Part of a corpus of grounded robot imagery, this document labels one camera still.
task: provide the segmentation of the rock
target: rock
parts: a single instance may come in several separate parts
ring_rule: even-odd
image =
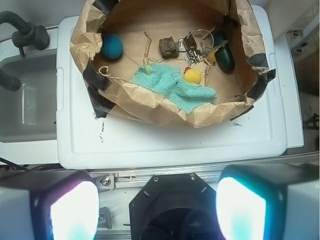
[[[176,46],[174,39],[171,37],[159,40],[159,47],[164,58],[176,59],[179,55],[179,48]]]

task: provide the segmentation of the brown paper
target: brown paper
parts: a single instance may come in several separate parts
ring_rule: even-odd
[[[94,1],[87,0],[82,9],[70,51],[82,73],[92,61],[96,72],[100,70],[100,74],[108,77],[108,87],[99,89],[98,94],[116,104],[111,114],[162,127],[199,128],[237,117],[255,102],[246,93],[256,83],[256,75],[268,69],[251,67],[246,62],[253,55],[265,53],[262,34],[247,0],[121,0],[108,16],[93,6]],[[208,68],[204,62],[192,65],[203,72],[200,84],[216,89],[214,103],[187,114],[163,95],[130,82],[139,66],[152,62],[180,67],[183,71],[184,54],[180,53],[177,59],[163,59],[159,39],[172,36],[177,42],[195,29],[221,29],[225,14],[239,24],[223,29],[234,57],[234,71],[224,73],[218,65]],[[115,33],[121,38],[120,59],[110,61],[98,54],[104,33]],[[193,34],[198,46],[204,34],[204,31]],[[209,37],[205,40],[205,47],[211,45],[210,41]],[[235,96],[243,96],[244,100],[235,101]]]

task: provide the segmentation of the sink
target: sink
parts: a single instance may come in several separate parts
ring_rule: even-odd
[[[0,69],[21,81],[18,91],[0,87],[0,142],[57,139],[57,49],[5,58]]]

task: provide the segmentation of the black faucet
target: black faucet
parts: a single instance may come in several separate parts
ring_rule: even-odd
[[[32,22],[26,22],[12,11],[0,12],[0,25],[3,23],[11,24],[18,30],[12,34],[12,42],[19,48],[22,57],[25,55],[23,47],[34,46],[37,50],[44,50],[50,43],[48,32],[44,26],[36,26]]]
[[[12,11],[0,12],[0,25],[3,23],[8,23],[18,30],[12,34],[12,42],[19,48],[21,57],[25,56],[23,47],[34,46],[37,50],[44,50],[50,43],[48,32],[44,26],[36,26],[32,22],[26,22]],[[21,82],[0,70],[0,86],[10,91],[17,91]]]

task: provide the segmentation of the paper bag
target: paper bag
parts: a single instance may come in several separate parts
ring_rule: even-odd
[[[216,90],[214,102],[187,114],[163,95],[131,82],[139,66],[151,63],[184,70],[184,54],[163,59],[159,39],[178,40],[195,29],[213,28],[227,35],[235,62],[227,73],[219,64],[192,65],[203,72],[200,84]],[[100,54],[102,35],[107,33],[123,42],[119,59]],[[193,36],[201,39],[204,34]],[[276,72],[268,68],[263,36],[247,0],[87,0],[70,52],[97,117],[113,114],[162,127],[200,128],[236,118],[253,108]]]

